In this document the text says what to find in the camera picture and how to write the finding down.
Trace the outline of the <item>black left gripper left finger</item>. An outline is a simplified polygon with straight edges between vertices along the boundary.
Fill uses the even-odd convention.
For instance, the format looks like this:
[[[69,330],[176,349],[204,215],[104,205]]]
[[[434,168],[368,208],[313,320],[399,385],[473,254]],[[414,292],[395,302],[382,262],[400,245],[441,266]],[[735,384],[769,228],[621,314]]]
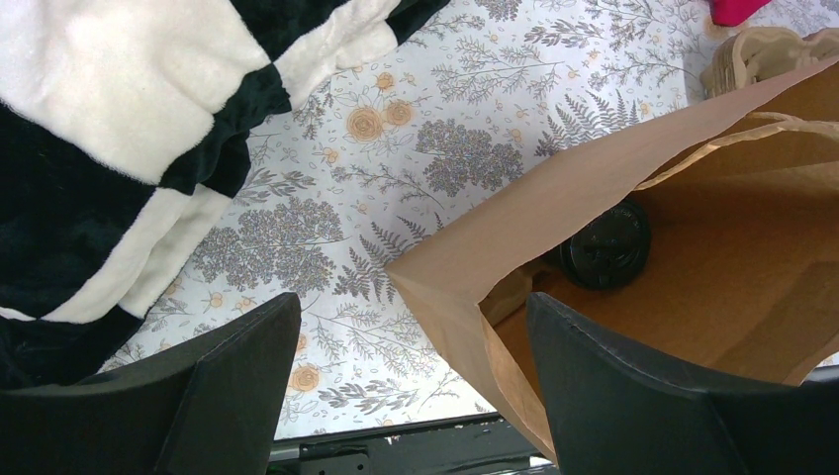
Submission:
[[[281,294],[85,378],[1,395],[5,474],[263,474],[301,324]]]

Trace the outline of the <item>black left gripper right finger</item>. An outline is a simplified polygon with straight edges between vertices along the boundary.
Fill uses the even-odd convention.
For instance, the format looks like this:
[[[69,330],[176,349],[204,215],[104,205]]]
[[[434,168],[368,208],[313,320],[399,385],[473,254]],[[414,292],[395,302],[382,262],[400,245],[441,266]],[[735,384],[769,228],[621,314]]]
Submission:
[[[838,369],[797,386],[699,366],[544,293],[527,330],[564,474],[834,474]]]

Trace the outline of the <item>brown paper bag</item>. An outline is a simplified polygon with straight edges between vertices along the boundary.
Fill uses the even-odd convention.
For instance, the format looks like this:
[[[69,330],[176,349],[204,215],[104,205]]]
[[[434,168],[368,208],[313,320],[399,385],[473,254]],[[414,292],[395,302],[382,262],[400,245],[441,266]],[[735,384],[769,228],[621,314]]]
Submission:
[[[544,262],[624,199],[652,233],[632,282],[589,290]],[[800,385],[838,350],[838,63],[560,151],[387,271],[441,357],[557,464],[533,293],[690,363]]]

